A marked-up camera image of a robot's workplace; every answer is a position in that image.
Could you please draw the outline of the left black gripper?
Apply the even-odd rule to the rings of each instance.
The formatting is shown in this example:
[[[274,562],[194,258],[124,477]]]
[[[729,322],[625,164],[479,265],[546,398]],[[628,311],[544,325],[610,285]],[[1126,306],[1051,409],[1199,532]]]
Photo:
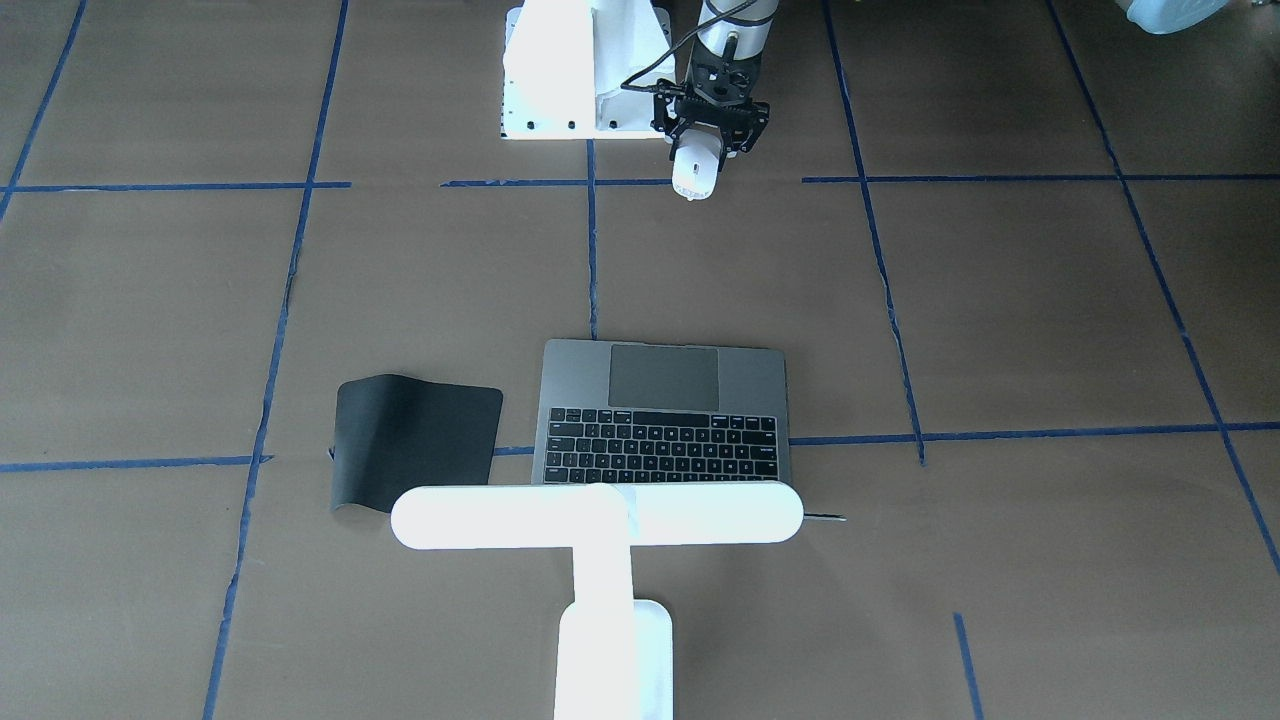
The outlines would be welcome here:
[[[718,136],[722,158],[751,151],[771,118],[769,104],[751,96],[762,58],[724,59],[692,50],[681,83],[657,82],[652,128],[681,145],[694,127],[705,126]]]

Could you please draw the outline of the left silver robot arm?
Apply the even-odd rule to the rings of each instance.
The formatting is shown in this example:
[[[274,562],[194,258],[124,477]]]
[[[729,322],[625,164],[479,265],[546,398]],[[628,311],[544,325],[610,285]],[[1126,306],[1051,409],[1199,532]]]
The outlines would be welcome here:
[[[690,45],[684,78],[658,79],[654,94],[655,129],[671,143],[669,159],[696,135],[710,138],[723,164],[749,152],[771,119],[768,102],[753,90],[762,73],[765,41],[777,1],[704,1],[699,22],[680,41]]]

